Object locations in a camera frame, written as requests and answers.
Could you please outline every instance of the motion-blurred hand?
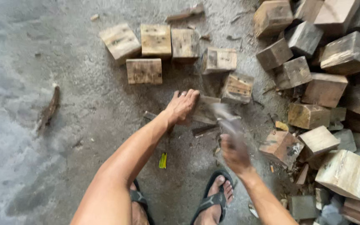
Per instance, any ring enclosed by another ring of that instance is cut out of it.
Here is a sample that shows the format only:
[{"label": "motion-blurred hand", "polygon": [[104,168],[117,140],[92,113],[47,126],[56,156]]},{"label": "motion-blurred hand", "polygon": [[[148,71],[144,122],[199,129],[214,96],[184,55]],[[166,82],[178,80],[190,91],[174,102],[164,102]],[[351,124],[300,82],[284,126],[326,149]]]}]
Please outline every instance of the motion-blurred hand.
[{"label": "motion-blurred hand", "polygon": [[248,147],[244,142],[234,143],[230,135],[221,135],[221,147],[223,149],[223,158],[227,165],[237,175],[241,175],[252,168]]},{"label": "motion-blurred hand", "polygon": [[191,122],[189,115],[197,102],[200,92],[190,89],[188,92],[183,91],[181,95],[179,93],[178,90],[174,92],[173,98],[165,111],[168,113],[169,120],[173,125],[188,125]]}]

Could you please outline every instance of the person's arm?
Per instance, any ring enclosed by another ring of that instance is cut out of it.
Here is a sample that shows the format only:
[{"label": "person's arm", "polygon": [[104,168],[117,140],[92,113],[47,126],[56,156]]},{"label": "person's arm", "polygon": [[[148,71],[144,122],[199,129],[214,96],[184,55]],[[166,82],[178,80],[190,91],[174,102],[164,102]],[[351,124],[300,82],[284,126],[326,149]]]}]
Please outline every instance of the person's arm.
[{"label": "person's arm", "polygon": [[285,209],[251,165],[248,147],[234,149],[229,135],[222,135],[223,157],[227,165],[240,178],[253,201],[254,207],[265,225],[295,225],[298,224]]},{"label": "person's arm", "polygon": [[131,224],[129,188],[165,132],[187,122],[199,96],[189,90],[173,99],[153,121],[135,132],[98,170],[74,214],[71,224]]}]

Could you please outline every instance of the foot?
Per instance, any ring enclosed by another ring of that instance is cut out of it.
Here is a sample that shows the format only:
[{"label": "foot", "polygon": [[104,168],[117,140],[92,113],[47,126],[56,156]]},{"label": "foot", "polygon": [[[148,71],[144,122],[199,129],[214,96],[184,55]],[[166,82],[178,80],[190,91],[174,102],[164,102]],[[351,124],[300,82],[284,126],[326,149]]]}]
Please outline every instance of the foot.
[{"label": "foot", "polygon": [[[137,187],[134,183],[131,184],[130,190],[137,191]],[[147,213],[144,207],[138,202],[131,202],[133,212],[133,225],[148,225]]]},{"label": "foot", "polygon": [[[224,181],[225,178],[222,175],[216,177],[212,187],[209,189],[208,197],[214,194],[219,193],[219,187],[223,185],[224,196],[226,197],[227,204],[230,204],[233,200],[233,187],[230,184],[230,181]],[[206,210],[200,212],[197,219],[194,222],[194,225],[200,224],[219,224],[220,215],[222,214],[222,209],[220,205],[213,205]]]}]

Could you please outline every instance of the flip-flop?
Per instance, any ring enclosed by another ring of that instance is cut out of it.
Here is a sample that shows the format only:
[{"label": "flip-flop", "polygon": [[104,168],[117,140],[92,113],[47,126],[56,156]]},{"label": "flip-flop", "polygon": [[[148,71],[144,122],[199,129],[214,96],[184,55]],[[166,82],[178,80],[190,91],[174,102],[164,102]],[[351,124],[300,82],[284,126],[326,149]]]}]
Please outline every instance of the flip-flop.
[{"label": "flip-flop", "polygon": [[224,217],[226,216],[226,211],[227,211],[227,201],[226,201],[226,197],[224,196],[224,187],[223,185],[220,186],[219,188],[219,193],[216,193],[214,195],[211,195],[208,197],[208,192],[209,189],[212,187],[212,184],[215,182],[216,177],[218,177],[219,175],[224,176],[225,178],[225,182],[226,181],[230,181],[230,184],[233,186],[233,180],[231,179],[230,174],[225,171],[225,170],[217,170],[215,171],[212,176],[209,179],[208,184],[206,185],[205,188],[205,193],[204,193],[204,197],[197,209],[197,212],[195,213],[192,221],[191,221],[191,225],[194,224],[195,220],[197,219],[198,215],[205,209],[213,206],[213,205],[220,205],[221,209],[222,209],[222,214],[220,215],[220,220],[219,222],[222,222],[224,220]]},{"label": "flip-flop", "polygon": [[140,186],[138,185],[137,179],[134,180],[134,185],[137,188],[137,191],[130,190],[130,198],[132,202],[138,202],[144,208],[145,212],[147,213],[148,222],[150,225],[155,225],[154,220],[152,219],[151,215],[148,213],[148,204],[147,199],[144,198],[143,194],[140,191]]}]

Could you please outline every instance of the yellow plastic scrap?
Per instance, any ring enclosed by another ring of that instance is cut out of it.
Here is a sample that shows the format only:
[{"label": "yellow plastic scrap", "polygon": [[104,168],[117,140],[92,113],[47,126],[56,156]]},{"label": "yellow plastic scrap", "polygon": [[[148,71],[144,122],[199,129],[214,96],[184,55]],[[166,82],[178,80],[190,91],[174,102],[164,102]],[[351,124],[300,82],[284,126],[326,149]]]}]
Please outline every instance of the yellow plastic scrap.
[{"label": "yellow plastic scrap", "polygon": [[166,169],[166,157],[167,157],[167,153],[162,153],[162,156],[160,157],[160,161],[159,161],[159,168],[160,169]]},{"label": "yellow plastic scrap", "polygon": [[285,123],[282,123],[280,121],[276,121],[276,127],[278,129],[288,131],[288,126]]}]

